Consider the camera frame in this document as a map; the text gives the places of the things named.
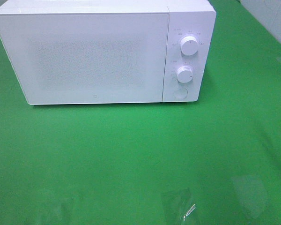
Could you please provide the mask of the green table mat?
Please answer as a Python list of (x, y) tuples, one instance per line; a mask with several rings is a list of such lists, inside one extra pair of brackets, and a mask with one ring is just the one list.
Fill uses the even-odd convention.
[(194, 103), (31, 106), (0, 41), (0, 225), (281, 225), (281, 45), (212, 5)]

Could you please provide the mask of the white microwave knob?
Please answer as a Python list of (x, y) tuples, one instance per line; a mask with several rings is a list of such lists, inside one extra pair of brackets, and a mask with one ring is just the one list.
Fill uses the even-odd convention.
[(191, 67), (182, 66), (177, 70), (177, 80), (179, 83), (189, 83), (193, 79), (193, 71)]
[(194, 55), (199, 49), (199, 42), (193, 35), (188, 35), (181, 39), (180, 50), (185, 56)]

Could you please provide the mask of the white microwave oven body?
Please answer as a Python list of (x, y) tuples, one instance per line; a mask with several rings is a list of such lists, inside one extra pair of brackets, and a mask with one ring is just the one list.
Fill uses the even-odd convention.
[[(160, 102), (194, 102), (199, 97), (208, 51), (216, 20), (216, 11), (207, 0), (8, 0), (0, 6), (0, 15), (40, 14), (127, 14), (168, 13), (163, 95)], [(185, 56), (180, 50), (182, 38), (193, 35), (198, 51)], [(179, 83), (177, 70), (192, 68), (193, 79)], [(186, 99), (174, 97), (174, 91), (186, 88)]]

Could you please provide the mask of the white microwave door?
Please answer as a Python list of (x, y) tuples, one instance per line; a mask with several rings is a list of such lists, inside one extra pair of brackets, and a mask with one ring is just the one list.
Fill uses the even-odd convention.
[(168, 13), (0, 15), (31, 105), (160, 102)]

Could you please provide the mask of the round white door button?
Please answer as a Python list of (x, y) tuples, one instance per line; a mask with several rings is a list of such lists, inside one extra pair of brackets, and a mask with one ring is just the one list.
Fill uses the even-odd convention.
[(188, 90), (186, 88), (179, 88), (174, 91), (174, 97), (179, 100), (186, 99), (188, 95)]

